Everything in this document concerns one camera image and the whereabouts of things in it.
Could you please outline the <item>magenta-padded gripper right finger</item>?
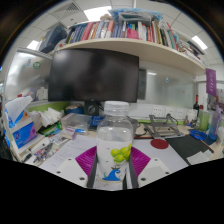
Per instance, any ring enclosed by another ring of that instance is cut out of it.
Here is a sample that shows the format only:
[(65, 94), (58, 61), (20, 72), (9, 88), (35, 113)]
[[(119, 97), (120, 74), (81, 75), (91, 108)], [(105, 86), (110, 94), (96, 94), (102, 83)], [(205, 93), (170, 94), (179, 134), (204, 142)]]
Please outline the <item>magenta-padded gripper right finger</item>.
[(171, 173), (159, 158), (150, 158), (134, 147), (131, 148), (129, 171), (133, 188), (146, 186)]

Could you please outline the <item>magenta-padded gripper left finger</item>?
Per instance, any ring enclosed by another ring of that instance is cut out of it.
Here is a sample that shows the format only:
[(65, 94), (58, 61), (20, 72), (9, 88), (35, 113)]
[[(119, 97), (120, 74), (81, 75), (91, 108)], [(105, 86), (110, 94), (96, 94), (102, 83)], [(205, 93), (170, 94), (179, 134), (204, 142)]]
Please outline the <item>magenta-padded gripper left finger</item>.
[(96, 148), (92, 147), (76, 158), (66, 158), (57, 168), (56, 175), (78, 186), (92, 188), (96, 167)]

